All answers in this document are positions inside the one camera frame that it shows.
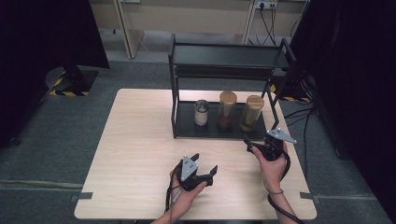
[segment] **black curtain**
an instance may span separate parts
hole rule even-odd
[[[337,141],[396,223],[395,11],[393,0],[311,0],[290,47],[300,75],[314,78]]]
[[[26,118],[47,73],[109,68],[88,0],[0,2],[0,147]]]

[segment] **wrist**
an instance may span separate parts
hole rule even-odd
[[[180,217],[177,216],[177,214],[175,214],[174,212],[171,211],[171,209],[169,209],[166,213],[164,213],[160,220],[161,221],[165,221],[165,222],[161,222],[161,223],[176,223]]]
[[[264,182],[264,187],[267,190],[268,193],[270,194],[281,194],[283,193],[283,189],[280,188],[280,183],[265,183]]]
[[[176,223],[186,212],[181,212],[179,209],[174,207],[174,204],[171,205],[171,208],[163,214],[168,220],[167,223]]]
[[[162,216],[151,222],[151,224],[175,223],[175,221],[171,222],[170,216],[169,211],[167,211]]]

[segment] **glass jar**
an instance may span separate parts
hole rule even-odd
[[[258,95],[250,95],[244,107],[240,127],[245,132],[251,132],[256,127],[257,119],[262,112],[264,99]]]
[[[228,128],[233,123],[233,108],[236,104],[236,94],[232,91],[223,91],[219,97],[219,112],[217,124],[221,128]]]
[[[195,102],[195,123],[199,126],[204,126],[207,123],[207,113],[209,110],[209,102],[206,100],[199,100]]]

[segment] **yellow and black tape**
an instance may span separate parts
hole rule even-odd
[[[70,82],[66,72],[63,72],[53,85],[49,94],[62,96],[87,96],[96,75],[96,71],[84,71],[83,82],[81,84],[76,84]]]
[[[271,92],[276,93],[276,85],[271,85]],[[281,96],[279,100],[283,101],[295,101],[295,102],[306,102],[309,103],[311,100],[308,97],[293,97],[293,96]]]

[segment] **black metal shelf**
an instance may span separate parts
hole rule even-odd
[[[177,136],[243,138],[244,135],[244,132],[239,128],[239,120],[245,104],[237,104],[235,107],[235,120],[233,120],[230,130],[222,130],[217,127],[216,118],[219,103],[211,103],[206,126],[196,125],[194,123],[194,102],[179,101],[179,78],[264,80],[262,97],[265,94],[268,95],[275,118],[272,129],[279,123],[275,104],[285,87],[287,78],[294,71],[296,61],[285,38],[282,39],[279,47],[267,47],[178,43],[175,40],[175,35],[172,35],[168,59],[173,98],[171,121],[175,138]],[[283,81],[273,99],[270,86],[276,68],[287,72],[283,75]],[[260,119],[258,123],[264,124],[262,115]],[[257,126],[257,130],[247,134],[252,139],[262,139],[266,131],[264,125]]]

